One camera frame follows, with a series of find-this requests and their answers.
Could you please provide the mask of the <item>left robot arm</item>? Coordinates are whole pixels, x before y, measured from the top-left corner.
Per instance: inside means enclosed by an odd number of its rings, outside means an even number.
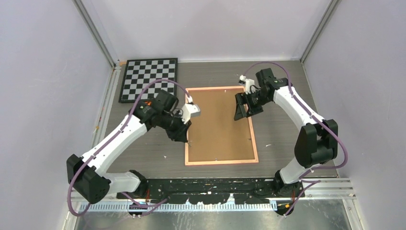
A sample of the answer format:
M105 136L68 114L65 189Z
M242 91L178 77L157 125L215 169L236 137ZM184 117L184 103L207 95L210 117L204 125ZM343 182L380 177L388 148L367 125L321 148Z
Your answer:
M140 173L134 170L108 173L107 170L130 144L153 127L164 129L172 141L186 143L191 118L199 116L201 111L192 97L187 96L182 108L173 112L178 101L176 96L164 90L152 99L141 99L99 144L82 156L73 154L67 159L69 185L90 204L100 202L106 195L121 192L142 198L147 186Z

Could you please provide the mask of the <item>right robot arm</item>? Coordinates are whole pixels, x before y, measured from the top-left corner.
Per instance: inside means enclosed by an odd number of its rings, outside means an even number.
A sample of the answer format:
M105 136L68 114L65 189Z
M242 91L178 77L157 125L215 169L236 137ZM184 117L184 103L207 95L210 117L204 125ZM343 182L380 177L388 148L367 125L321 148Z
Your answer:
M244 75L239 77L238 82L245 90L235 95L234 120L257 115L263 112L263 105L273 102L284 110L298 128L294 158L275 173L272 182L274 193L283 197L298 187L306 171L336 158L338 125L333 119L325 120L312 110L288 79L276 78L270 68L258 71L256 78L258 86Z

